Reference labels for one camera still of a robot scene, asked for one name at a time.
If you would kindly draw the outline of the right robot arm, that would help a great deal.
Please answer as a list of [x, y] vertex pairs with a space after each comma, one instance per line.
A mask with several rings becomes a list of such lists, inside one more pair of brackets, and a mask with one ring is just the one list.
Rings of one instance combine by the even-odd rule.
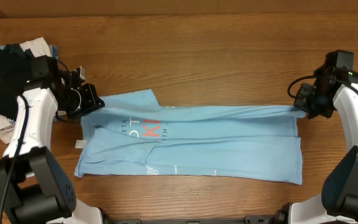
[[313, 78], [313, 85], [302, 84], [294, 104], [309, 118], [337, 111], [347, 154], [326, 178], [320, 195], [285, 205], [268, 223], [358, 223], [358, 73], [326, 70]]

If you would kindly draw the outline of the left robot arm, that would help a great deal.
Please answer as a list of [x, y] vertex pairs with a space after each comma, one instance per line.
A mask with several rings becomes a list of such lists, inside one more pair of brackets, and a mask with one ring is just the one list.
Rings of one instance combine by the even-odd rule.
[[50, 152], [52, 123], [60, 105], [81, 103], [63, 85], [26, 83], [17, 98], [17, 123], [0, 159], [0, 218], [11, 223], [110, 223], [98, 207], [77, 199], [74, 186]]

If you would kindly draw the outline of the light blue printed t-shirt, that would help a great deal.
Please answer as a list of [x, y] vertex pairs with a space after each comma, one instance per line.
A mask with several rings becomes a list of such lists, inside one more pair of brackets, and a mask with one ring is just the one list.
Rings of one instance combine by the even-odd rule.
[[161, 106], [151, 90], [104, 97], [81, 120], [75, 175], [217, 175], [302, 183], [292, 106]]

